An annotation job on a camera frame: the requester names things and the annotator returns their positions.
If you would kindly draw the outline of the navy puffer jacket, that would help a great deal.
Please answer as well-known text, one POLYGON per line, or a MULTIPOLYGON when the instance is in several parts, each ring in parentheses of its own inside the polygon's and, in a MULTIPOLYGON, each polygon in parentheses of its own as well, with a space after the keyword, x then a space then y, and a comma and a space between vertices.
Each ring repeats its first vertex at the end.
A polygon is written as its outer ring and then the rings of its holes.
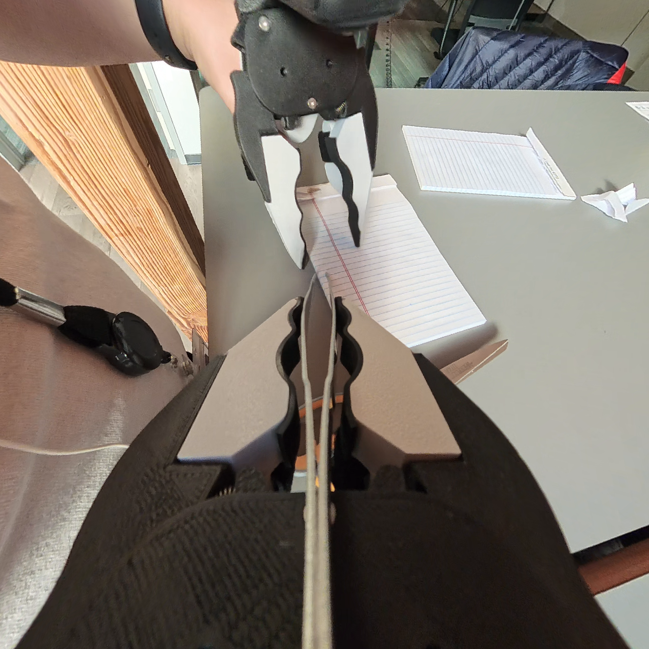
POLYGON ((628 51, 615 44, 475 27, 423 86, 430 90, 621 90, 628 51))

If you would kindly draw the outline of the person's left hand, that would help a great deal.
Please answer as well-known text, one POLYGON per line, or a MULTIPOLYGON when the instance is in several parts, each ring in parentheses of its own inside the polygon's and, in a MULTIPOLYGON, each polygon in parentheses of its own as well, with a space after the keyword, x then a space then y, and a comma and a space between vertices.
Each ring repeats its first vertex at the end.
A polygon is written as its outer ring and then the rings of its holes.
POLYGON ((165 19, 177 49, 194 61, 209 85, 234 112, 231 73, 241 69, 231 37, 238 25, 234 1, 163 1, 165 19))

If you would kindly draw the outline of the black badge reel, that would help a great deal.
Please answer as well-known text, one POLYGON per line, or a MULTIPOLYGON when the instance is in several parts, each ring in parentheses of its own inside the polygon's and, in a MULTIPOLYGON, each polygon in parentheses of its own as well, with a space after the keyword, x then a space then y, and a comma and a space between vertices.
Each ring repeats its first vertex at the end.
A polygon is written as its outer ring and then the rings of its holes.
POLYGON ((110 313, 93 306, 64 306, 58 330, 71 341, 95 351, 123 374, 139 377, 170 363, 155 332, 131 312, 110 313))

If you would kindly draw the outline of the wooden post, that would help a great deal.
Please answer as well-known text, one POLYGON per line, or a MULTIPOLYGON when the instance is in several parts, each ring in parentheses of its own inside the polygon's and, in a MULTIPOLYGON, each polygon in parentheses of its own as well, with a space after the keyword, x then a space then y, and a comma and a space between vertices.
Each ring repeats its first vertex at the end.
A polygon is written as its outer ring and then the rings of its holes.
POLYGON ((207 341, 205 244, 130 68, 1 62, 1 116, 172 321, 207 341))

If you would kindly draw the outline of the white lined notepad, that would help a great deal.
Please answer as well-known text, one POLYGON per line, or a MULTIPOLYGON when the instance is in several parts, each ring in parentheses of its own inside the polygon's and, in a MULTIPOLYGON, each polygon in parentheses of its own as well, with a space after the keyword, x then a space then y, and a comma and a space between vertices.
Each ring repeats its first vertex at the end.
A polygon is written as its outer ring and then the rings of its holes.
POLYGON ((325 293, 345 298, 409 348, 486 323, 391 175, 372 180, 360 247, 331 184, 299 188, 297 198, 325 293))
POLYGON ((531 128, 519 136, 404 125, 402 133, 423 191, 577 198, 531 128))

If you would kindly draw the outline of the folded white paper scrap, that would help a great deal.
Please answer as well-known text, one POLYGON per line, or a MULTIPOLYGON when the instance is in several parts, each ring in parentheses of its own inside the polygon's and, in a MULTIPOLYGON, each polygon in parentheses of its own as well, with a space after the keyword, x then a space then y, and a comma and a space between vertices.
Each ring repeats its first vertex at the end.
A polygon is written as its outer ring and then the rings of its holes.
POLYGON ((648 199, 637 197, 635 183, 629 183, 620 190, 610 190, 603 193, 581 196, 581 200, 600 210, 602 213, 620 221, 628 223, 628 216, 648 205, 648 199))

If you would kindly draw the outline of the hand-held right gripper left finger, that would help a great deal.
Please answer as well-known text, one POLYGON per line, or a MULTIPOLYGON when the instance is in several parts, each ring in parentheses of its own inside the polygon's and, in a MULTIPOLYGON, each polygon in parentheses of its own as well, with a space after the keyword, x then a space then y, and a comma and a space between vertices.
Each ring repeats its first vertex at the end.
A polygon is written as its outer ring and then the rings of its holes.
POLYGON ((182 463, 253 468, 290 491, 301 443, 296 386, 304 298, 291 299, 225 355, 178 451, 182 463))

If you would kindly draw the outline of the grey orange scissors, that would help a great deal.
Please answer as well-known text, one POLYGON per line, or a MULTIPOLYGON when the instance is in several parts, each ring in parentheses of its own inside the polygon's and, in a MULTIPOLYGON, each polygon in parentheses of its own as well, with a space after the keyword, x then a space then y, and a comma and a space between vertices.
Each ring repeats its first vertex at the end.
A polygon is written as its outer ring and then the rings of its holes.
MULTIPOLYGON (((509 341, 508 339, 503 339, 494 343, 484 345, 478 350, 465 355, 464 357, 458 359, 457 361, 446 365, 441 368, 440 371, 442 374, 450 379, 450 381, 458 385, 466 380, 468 377, 473 375, 479 369, 482 369, 490 361, 494 360, 497 356, 503 353, 507 349, 509 341)), ((307 471, 307 458, 306 454, 302 454, 297 457, 295 472, 293 474, 293 481, 289 491, 291 492, 304 492, 304 480, 306 477, 307 471)))

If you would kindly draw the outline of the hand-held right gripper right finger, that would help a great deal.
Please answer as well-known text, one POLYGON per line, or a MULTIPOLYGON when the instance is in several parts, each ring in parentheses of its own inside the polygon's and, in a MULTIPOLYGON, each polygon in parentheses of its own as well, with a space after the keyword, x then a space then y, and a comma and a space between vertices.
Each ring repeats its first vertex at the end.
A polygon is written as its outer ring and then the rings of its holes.
POLYGON ((363 310, 335 298, 348 373, 332 458, 335 489, 367 489, 383 466, 456 460, 459 444, 410 349, 363 310))

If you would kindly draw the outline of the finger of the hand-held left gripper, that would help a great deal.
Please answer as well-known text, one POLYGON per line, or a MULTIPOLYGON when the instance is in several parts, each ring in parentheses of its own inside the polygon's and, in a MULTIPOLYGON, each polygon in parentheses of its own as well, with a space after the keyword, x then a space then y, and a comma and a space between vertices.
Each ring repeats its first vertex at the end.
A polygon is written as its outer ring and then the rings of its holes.
POLYGON ((290 258, 304 269, 308 253, 301 231, 303 213, 296 199, 301 153, 282 134, 263 136, 261 142, 270 190, 266 209, 290 258))
POLYGON ((354 245, 360 247, 373 175, 363 115, 324 120, 319 148, 329 183, 345 201, 354 245))

